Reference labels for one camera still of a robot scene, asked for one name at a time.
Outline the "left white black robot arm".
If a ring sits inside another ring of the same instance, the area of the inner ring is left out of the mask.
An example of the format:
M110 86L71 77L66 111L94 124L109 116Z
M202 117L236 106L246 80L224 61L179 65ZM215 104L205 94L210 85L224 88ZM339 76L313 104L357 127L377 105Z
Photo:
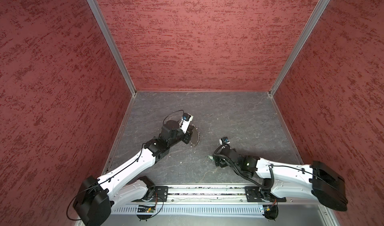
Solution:
M154 197L154 183L137 175L168 155L171 147L180 142L189 144L194 127L193 116L184 112L179 120L164 120L159 136L144 143L140 151L109 173L84 179L78 193L70 202L79 220L86 226L100 226L112 210L124 203Z

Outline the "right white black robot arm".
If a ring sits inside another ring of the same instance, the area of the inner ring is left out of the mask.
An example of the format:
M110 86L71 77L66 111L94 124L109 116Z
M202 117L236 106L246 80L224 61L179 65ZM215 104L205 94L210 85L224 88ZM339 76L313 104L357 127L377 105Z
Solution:
M325 163L292 165L256 156L242 156L226 143L213 153L217 167L230 167L236 175L258 187L258 196L274 202L283 198L317 200L334 211L348 209L345 179Z

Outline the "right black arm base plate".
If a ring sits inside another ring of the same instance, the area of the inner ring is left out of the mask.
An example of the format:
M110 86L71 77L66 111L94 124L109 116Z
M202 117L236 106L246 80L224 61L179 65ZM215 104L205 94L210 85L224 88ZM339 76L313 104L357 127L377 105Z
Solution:
M272 195L269 191L260 189L259 187L245 187L245 195L248 203L274 203L275 200L277 200L276 196Z

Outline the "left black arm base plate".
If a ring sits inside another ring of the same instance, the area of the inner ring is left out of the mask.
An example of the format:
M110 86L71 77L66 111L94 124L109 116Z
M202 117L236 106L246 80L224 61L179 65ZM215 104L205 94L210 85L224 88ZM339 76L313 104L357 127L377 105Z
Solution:
M168 186L154 186L149 189L149 192L142 199L135 200L134 202L166 202L169 188Z

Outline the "aluminium front rail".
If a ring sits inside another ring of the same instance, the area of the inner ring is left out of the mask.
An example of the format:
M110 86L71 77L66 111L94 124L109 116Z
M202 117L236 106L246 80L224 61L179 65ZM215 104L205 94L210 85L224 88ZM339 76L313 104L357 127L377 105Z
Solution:
M165 203L167 204L265 204L272 203L248 203L245 195L245 187L250 185L156 185L168 186L169 193ZM152 187L145 186L144 183L133 183L126 185L117 193L109 196L110 201L114 202L113 207L135 203L135 200L142 199ZM316 199L306 199L298 197L281 197L275 200L278 204L288 205L317 205Z

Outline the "left aluminium corner post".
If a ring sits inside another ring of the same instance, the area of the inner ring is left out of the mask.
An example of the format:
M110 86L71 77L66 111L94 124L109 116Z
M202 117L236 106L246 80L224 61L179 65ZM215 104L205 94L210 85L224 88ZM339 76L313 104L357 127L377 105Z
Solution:
M97 24L108 44L108 47L115 59L115 62L117 63L120 71L121 71L121 74L131 92L131 94L135 97L136 94L137 94L137 90L134 86L134 83L132 81L132 78L127 70L127 67L124 63L124 60L118 50L118 47L113 39L113 36L111 34L111 31L107 25L107 22L102 14L102 11L97 3L97 0L86 0L96 21L97 21Z

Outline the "aluminium corner post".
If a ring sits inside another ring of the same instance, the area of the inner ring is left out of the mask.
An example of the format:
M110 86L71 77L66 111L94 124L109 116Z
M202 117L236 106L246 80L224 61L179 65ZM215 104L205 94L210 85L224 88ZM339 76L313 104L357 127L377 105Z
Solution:
M285 76L292 67L295 59L299 55L300 51L302 50L303 46L305 45L306 41L308 40L309 36L311 35L312 31L314 30L315 26L317 25L319 19L321 18L330 1L331 0L318 0L297 42L295 43L290 55L288 56L282 70L280 71L277 79L275 80L274 84L272 85L269 91L269 95L271 98L273 98L276 94L279 86L283 82Z
M115 62L117 63L120 71L121 71L121 74L131 92L131 94L135 97L136 94L137 94L137 90L134 86L134 83L132 81L132 78L127 70L127 67L124 63L124 60L118 50L118 47L113 39L113 36L111 34L111 31L107 25L107 22L102 14L102 11L97 3L97 0L86 0L96 21L97 21L97 24L108 44L108 47L115 59Z

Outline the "right aluminium corner post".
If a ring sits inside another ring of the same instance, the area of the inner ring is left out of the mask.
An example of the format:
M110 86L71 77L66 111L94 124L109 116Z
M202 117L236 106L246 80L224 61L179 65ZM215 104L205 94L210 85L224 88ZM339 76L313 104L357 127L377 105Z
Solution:
M305 45L306 41L308 40L309 36L311 35L312 31L314 30L315 26L317 25L319 19L321 18L330 1L331 0L318 0L297 42L295 43L290 55L288 56L282 70L280 71L277 79L275 80L274 84L272 85L269 91L269 95L271 98L273 98L276 94L279 86L283 82L285 76L292 67L295 59L299 55L300 51L302 50L303 46Z

